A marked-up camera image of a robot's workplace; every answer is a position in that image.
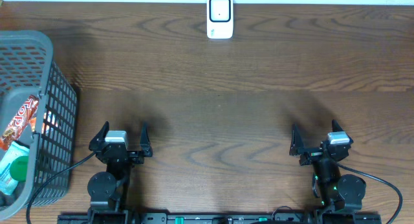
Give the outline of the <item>red chocolate bar wrapper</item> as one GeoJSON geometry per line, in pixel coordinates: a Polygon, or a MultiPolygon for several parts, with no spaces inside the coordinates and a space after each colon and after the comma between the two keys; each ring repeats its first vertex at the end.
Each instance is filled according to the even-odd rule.
{"type": "Polygon", "coordinates": [[[13,116],[5,131],[1,135],[1,149],[7,151],[11,143],[18,140],[25,128],[30,124],[37,113],[39,98],[30,95],[13,116]]]}

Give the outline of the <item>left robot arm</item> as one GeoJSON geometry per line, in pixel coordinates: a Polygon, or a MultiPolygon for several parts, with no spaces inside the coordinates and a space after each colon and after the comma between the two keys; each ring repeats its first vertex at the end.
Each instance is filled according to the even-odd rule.
{"type": "Polygon", "coordinates": [[[140,223],[140,215],[125,206],[131,170],[153,156],[147,125],[140,131],[140,150],[128,150],[126,131],[111,131],[106,122],[89,143],[89,149],[106,165],[87,185],[91,197],[87,223],[140,223]]]}

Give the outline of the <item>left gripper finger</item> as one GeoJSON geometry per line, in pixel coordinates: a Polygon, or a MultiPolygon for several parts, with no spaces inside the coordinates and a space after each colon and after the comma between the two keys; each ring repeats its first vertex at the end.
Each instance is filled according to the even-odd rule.
{"type": "Polygon", "coordinates": [[[101,151],[105,144],[105,137],[109,132],[109,122],[106,121],[101,130],[93,137],[89,143],[89,150],[93,152],[101,151]]]}
{"type": "Polygon", "coordinates": [[[151,142],[149,139],[149,135],[147,132],[147,124],[143,123],[142,125],[142,131],[140,134],[140,142],[139,145],[142,149],[142,153],[144,154],[144,157],[152,157],[153,156],[153,149],[151,147],[151,142]]]}

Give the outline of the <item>teal wet wipes pack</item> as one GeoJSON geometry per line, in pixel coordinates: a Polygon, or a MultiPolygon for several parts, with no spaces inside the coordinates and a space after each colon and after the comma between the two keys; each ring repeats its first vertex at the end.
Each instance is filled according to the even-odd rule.
{"type": "Polygon", "coordinates": [[[17,188],[19,181],[10,176],[10,165],[20,156],[29,156],[30,150],[26,146],[14,141],[1,159],[1,192],[5,195],[12,195],[17,188]]]}

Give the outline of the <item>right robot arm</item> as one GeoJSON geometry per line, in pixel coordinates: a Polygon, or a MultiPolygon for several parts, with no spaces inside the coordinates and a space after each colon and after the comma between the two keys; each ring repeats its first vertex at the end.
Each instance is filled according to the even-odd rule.
{"type": "Polygon", "coordinates": [[[299,164],[314,168],[312,181],[315,197],[322,206],[309,215],[314,223],[355,223],[355,213],[362,209],[366,182],[355,175],[340,173],[338,162],[349,155],[353,139],[336,120],[332,131],[318,147],[308,148],[297,125],[292,126],[289,155],[298,156],[299,164]]]}

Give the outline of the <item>green lid seasoning jar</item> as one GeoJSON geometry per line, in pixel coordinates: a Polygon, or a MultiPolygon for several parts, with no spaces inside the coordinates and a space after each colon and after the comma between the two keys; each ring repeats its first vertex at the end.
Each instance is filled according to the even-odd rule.
{"type": "Polygon", "coordinates": [[[28,168],[28,156],[20,156],[10,165],[10,176],[12,179],[25,182],[28,168]]]}

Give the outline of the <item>orange tissue pack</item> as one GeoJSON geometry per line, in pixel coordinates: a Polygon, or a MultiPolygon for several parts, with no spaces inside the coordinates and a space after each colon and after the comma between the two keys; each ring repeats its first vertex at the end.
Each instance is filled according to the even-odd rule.
{"type": "MultiPolygon", "coordinates": [[[[53,114],[51,111],[47,111],[43,115],[43,119],[47,121],[47,124],[42,123],[41,133],[48,135],[49,133],[52,133],[55,128],[59,127],[59,121],[56,119],[56,115],[53,114]]],[[[36,123],[37,118],[32,117],[29,120],[30,128],[32,132],[36,132],[36,123]]]]}

